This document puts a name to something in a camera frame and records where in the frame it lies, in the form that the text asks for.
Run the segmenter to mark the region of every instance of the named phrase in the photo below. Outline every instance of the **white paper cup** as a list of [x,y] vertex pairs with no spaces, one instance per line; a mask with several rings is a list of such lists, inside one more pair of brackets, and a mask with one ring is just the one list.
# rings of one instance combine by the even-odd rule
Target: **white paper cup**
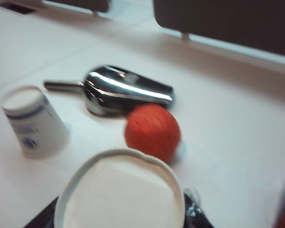
[[68,130],[38,87],[26,86],[11,91],[4,97],[2,108],[24,155],[41,157],[66,143]]

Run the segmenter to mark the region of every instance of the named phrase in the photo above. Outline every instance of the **table surface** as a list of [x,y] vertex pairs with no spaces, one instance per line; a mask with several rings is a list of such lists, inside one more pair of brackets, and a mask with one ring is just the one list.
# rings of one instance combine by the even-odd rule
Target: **table surface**
[[0,107],[0,228],[26,225],[93,154],[126,147],[125,119],[94,116],[81,96],[42,86],[80,81],[103,64],[174,87],[182,142],[171,167],[215,227],[273,226],[285,196],[285,65],[179,36],[156,26],[150,0],[116,0],[101,17],[0,9],[0,101],[15,87],[39,86],[71,135],[60,152],[28,159]]

